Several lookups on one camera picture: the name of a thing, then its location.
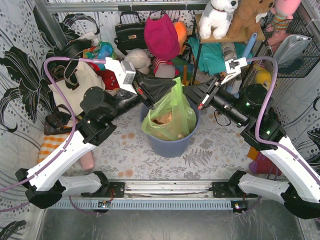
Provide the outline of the green plastic trash bag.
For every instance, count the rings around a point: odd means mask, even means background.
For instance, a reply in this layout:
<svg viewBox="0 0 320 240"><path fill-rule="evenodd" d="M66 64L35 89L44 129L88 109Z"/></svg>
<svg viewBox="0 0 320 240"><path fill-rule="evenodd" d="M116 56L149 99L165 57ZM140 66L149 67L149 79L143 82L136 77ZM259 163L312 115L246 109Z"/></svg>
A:
<svg viewBox="0 0 320 240"><path fill-rule="evenodd" d="M181 140L195 129L197 117L183 94L181 78L173 80L170 92L156 102L144 117L141 129L144 133L163 141Z"/></svg>

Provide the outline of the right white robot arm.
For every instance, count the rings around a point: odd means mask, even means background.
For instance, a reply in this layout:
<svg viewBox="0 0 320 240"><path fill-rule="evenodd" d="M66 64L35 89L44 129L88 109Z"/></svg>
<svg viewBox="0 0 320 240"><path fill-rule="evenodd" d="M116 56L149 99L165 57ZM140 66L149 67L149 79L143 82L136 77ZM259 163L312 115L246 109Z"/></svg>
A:
<svg viewBox="0 0 320 240"><path fill-rule="evenodd" d="M281 203L301 219L320 216L320 176L301 157L281 125L267 113L258 124L258 114L267 95L262 84L247 86L239 98L218 82L209 80L183 87L183 93L203 110L214 107L218 113L243 127L240 135L284 174L287 181L275 181L236 171L228 181L214 183L211 191L223 197L266 197Z"/></svg>

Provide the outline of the rainbow striped bag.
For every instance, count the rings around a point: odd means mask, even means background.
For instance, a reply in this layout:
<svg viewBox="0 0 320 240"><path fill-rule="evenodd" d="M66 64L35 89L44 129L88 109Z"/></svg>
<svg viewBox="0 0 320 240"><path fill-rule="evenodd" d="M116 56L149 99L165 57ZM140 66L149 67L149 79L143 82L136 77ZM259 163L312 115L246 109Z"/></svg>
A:
<svg viewBox="0 0 320 240"><path fill-rule="evenodd" d="M188 86L193 79L194 65L178 57L174 58L172 63L178 72L177 76L180 77L182 84Z"/></svg>

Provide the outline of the magenta hanging cloth bag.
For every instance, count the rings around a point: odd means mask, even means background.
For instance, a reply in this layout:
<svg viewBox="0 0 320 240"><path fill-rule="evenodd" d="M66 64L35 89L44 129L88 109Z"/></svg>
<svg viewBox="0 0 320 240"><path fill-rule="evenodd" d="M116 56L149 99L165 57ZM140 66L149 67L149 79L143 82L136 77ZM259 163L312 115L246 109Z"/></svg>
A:
<svg viewBox="0 0 320 240"><path fill-rule="evenodd" d="M180 52L176 29L167 14L160 19L146 20L144 41L149 52L160 60L170 61Z"/></svg>

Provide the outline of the brown leather bag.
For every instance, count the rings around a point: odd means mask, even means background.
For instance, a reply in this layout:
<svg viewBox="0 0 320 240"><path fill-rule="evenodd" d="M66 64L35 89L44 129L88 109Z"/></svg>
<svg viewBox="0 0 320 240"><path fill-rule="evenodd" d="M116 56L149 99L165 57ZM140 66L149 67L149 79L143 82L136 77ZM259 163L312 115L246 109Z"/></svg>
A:
<svg viewBox="0 0 320 240"><path fill-rule="evenodd" d="M54 107L52 114L45 117L44 134L46 136L69 134L72 130L72 127L67 127L70 119L71 112L65 105Z"/></svg>

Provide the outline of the red folded cloth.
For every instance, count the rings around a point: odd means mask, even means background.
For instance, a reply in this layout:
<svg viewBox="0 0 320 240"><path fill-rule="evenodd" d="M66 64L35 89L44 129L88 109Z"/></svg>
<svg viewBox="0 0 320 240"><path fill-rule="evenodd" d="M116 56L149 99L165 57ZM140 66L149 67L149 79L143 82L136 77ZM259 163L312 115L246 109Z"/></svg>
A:
<svg viewBox="0 0 320 240"><path fill-rule="evenodd" d="M105 69L96 71L96 74L101 77L105 90L112 91L120 88L116 75L113 71Z"/></svg>

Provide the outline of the teal folded cloth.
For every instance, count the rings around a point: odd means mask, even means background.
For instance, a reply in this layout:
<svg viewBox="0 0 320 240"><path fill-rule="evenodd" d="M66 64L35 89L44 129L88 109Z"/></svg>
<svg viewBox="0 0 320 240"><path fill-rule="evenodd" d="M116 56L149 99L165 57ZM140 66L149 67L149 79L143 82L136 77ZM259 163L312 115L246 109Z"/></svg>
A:
<svg viewBox="0 0 320 240"><path fill-rule="evenodd" d="M198 56L198 48L200 42L197 38L191 37L188 40L192 48L194 57ZM234 42L237 58L240 58L246 48L242 43ZM218 74L226 70L225 60L220 42L203 43L201 47L198 68L201 72L209 73L210 75Z"/></svg>

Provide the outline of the yellow plush duck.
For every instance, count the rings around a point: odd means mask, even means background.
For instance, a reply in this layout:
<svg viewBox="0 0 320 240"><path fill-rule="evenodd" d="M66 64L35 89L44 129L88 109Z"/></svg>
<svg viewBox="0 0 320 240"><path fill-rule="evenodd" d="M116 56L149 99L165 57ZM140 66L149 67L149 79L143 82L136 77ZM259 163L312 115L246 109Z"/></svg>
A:
<svg viewBox="0 0 320 240"><path fill-rule="evenodd" d="M269 90L272 81L271 73L265 68L262 62L255 62L253 67L256 70L254 82L261 84L266 90Z"/></svg>

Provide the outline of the colourful scarf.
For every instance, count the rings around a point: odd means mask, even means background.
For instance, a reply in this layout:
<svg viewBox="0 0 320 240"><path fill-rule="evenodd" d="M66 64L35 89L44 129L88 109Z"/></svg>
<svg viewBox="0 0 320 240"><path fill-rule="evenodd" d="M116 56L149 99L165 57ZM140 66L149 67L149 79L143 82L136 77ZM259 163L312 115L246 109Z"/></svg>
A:
<svg viewBox="0 0 320 240"><path fill-rule="evenodd" d="M116 60L117 56L109 42L100 41L96 46L92 46L83 51L84 59L89 59L94 64L105 64L106 58Z"/></svg>

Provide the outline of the black leather handbag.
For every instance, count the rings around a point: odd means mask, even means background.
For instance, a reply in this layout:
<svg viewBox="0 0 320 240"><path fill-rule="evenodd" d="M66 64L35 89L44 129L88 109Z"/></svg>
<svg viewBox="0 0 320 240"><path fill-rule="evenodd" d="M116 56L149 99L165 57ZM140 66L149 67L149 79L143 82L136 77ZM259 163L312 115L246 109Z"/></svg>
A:
<svg viewBox="0 0 320 240"><path fill-rule="evenodd" d="M136 15L138 22L123 24L122 16L124 15ZM120 22L115 26L116 38L114 43L117 49L125 56L127 51L134 49L147 49L147 44L144 38L145 23L140 19L138 12L136 11L123 11L120 14Z"/></svg>

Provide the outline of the orange plush toy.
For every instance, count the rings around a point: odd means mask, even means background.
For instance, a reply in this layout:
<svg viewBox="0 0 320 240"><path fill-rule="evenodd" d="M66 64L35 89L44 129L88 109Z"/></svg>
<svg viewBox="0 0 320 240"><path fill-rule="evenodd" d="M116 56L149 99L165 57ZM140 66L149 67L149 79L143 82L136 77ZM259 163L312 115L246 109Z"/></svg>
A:
<svg viewBox="0 0 320 240"><path fill-rule="evenodd" d="M187 39L187 27L183 21L176 21L173 25L177 33L180 52L182 52L184 49L184 42Z"/></svg>

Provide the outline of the colourful sock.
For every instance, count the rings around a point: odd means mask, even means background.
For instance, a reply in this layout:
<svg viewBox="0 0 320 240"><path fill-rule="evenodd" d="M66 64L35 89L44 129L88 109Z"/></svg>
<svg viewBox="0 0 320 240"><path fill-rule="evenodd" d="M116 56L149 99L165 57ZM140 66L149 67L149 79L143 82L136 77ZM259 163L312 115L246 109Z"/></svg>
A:
<svg viewBox="0 0 320 240"><path fill-rule="evenodd" d="M254 174L272 174L275 176L282 174L279 168L268 157L264 156L254 147L250 147L247 157L252 160L248 167Z"/></svg>

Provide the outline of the white plush dog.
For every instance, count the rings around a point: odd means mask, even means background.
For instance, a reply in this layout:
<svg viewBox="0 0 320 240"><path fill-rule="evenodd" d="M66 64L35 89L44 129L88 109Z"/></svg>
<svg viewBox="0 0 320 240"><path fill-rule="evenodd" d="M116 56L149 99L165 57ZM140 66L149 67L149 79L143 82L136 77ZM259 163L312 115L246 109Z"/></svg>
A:
<svg viewBox="0 0 320 240"><path fill-rule="evenodd" d="M227 35L238 0L210 0L199 20L199 36L202 40L213 36L216 40Z"/></svg>

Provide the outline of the brown plush bear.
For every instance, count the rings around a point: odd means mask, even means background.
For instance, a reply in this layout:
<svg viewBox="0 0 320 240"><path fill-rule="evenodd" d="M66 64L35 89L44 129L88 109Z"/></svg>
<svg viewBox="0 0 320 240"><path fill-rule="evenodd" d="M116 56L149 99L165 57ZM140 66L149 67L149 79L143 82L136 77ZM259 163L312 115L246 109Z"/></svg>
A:
<svg viewBox="0 0 320 240"><path fill-rule="evenodd" d="M227 36L236 38L241 29L246 29L247 37L258 33L261 19L268 15L274 4L274 0L241 0L233 14Z"/></svg>

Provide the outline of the metal base rail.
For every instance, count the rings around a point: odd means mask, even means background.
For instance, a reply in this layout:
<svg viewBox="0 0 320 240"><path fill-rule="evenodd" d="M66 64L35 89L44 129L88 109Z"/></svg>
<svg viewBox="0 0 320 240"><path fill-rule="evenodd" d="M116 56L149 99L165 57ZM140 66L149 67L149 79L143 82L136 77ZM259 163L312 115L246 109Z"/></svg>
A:
<svg viewBox="0 0 320 240"><path fill-rule="evenodd" d="M109 210L230 210L249 207L247 197L215 196L213 180L113 181L112 197L64 197L52 209L80 209L98 213Z"/></svg>

